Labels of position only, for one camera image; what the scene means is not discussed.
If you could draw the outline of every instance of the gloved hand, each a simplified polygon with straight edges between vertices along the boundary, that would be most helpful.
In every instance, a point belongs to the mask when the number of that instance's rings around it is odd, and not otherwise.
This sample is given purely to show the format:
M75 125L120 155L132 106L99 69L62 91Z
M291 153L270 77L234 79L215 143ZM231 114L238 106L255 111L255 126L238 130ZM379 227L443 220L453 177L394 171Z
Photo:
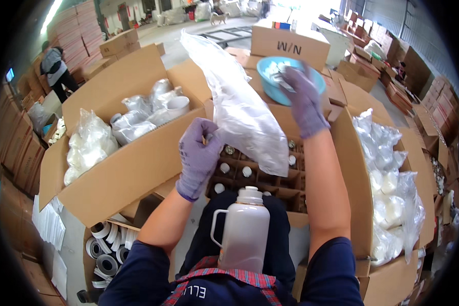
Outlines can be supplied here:
M307 64L302 63L304 73L292 67L287 67L282 78L295 91L292 93L279 84L280 90L291 101L292 115L301 131L301 138L314 136L319 131L330 128L323 117L320 95L312 81L311 71Z
M178 143L182 174L175 183L175 188L188 201L194 202L199 198L204 185L216 168L223 143L213 135L209 143L204 145L202 136L214 133L217 128L218 126L210 120L196 118Z

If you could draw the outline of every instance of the wall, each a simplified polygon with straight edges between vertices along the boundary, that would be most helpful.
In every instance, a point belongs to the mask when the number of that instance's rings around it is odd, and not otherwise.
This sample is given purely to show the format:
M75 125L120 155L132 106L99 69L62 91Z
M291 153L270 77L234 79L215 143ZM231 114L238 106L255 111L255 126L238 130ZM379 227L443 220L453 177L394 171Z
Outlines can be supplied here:
M122 3L126 3L129 20L134 20L135 15L136 21L146 17L141 0L105 0L100 3L100 11L104 15L104 23L109 33L114 33L116 28L122 29L120 16L117 15L117 7Z
M350 1L350 8L361 13L362 0ZM459 76L442 41L437 25L418 2L407 0L365 0L364 18L380 23L410 44L434 75L445 75L459 96Z

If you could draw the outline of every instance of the warehouse floor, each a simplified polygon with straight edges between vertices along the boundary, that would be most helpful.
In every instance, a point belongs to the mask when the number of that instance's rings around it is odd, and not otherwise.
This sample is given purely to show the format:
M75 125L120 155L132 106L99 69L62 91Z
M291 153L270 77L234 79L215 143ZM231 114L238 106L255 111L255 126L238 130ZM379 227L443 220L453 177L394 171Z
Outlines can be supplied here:
M271 14L281 15L282 11L273 10ZM141 46L146 46L151 43L163 42L166 54L162 56L165 68L170 68L176 64L182 63L188 58L185 49L178 41L180 38L180 30L185 28L190 34L201 34L217 28L232 28L238 26L247 26L254 24L257 21L253 17L242 17L229 19L226 24L211 26L209 21L199 23L186 22L183 24L171 25L168 27L158 28L156 24L150 24L138 29L138 36ZM251 40L246 39L239 42L233 42L230 46L250 49ZM397 126L407 126L404 115L389 101L385 93L384 86L378 81L374 86L371 94L381 101L388 113L392 117ZM51 92L46 99L45 105L56 111L59 115L61 112L61 104L59 103L54 92ZM197 201L191 211L189 220L185 226L184 235L176 248L176 271L179 270L185 257L185 253L190 246L192 236L194 235L202 210L205 206L205 200ZM80 221L74 217L66 208L61 212L61 219L66 227L63 246L59 252L67 266L67 303L69 305L80 305L76 297L76 293L82 289L86 289L85 274L83 268L83 237L85 227ZM289 233L289 252L294 265L297 267L299 262L307 257L309 248L309 228L291 228ZM54 248L51 244L46 243L44 246L44 266L49 275L52 272Z

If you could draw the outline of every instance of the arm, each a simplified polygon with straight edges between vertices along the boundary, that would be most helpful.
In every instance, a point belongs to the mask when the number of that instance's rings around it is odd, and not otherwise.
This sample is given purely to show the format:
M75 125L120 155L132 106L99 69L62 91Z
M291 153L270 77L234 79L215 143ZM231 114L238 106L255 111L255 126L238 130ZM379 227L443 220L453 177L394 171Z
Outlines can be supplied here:
M324 119L320 95L311 81L308 66L303 63L304 73L287 69L284 80L294 90L281 90L292 105L292 114L304 140L306 166L306 203L311 242L309 259L327 241L336 237L350 239L350 205L347 188L343 181L330 125Z
M207 145L202 137L213 133L217 126L210 120L196 118L178 143L182 174L175 189L152 212L141 228L137 240L162 248L168 255L184 233L192 203L201 195L211 177L223 147L212 137Z

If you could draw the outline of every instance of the plastic bottle with handle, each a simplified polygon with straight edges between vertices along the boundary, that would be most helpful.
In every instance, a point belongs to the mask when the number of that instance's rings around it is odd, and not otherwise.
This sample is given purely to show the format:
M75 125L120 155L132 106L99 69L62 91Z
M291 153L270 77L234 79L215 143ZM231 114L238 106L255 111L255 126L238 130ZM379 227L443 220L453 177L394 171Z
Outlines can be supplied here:
M226 221L223 241L219 243L214 239L214 229L221 212L226 213ZM240 189L236 202L227 210L214 211L210 235L221 248L218 268L262 273L269 221L270 214L263 205L262 193L253 186Z

